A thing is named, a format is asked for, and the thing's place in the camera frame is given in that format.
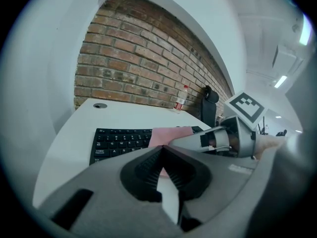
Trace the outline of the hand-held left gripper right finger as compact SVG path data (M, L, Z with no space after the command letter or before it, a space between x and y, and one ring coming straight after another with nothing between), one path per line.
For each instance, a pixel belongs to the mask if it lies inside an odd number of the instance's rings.
M164 212L184 231L207 223L234 200L257 164L251 158L164 147Z

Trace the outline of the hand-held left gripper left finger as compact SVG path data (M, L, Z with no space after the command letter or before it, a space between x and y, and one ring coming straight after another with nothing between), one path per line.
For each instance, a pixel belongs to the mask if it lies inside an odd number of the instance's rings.
M57 188L39 210L68 232L176 232L157 191L158 146L92 164Z

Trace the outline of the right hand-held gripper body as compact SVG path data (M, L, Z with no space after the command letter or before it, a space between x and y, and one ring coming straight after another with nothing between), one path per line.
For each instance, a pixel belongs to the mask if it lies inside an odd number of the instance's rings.
M237 157L253 156L256 127L267 108L246 92L239 92L224 103L221 125L239 139Z

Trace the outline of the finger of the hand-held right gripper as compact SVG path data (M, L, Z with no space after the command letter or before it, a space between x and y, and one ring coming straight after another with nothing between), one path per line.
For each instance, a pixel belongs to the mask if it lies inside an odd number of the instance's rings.
M229 151L232 149L231 146L220 146L220 147L213 147L207 143L207 146L202 146L201 143L199 142L176 142L172 141L170 143L170 146L175 146L175 147L181 147L187 150L192 150L196 152L210 152L210 151Z
M225 127L217 126L189 136L174 139L170 144L210 144L211 140L216 141L216 139L223 134L226 134Z

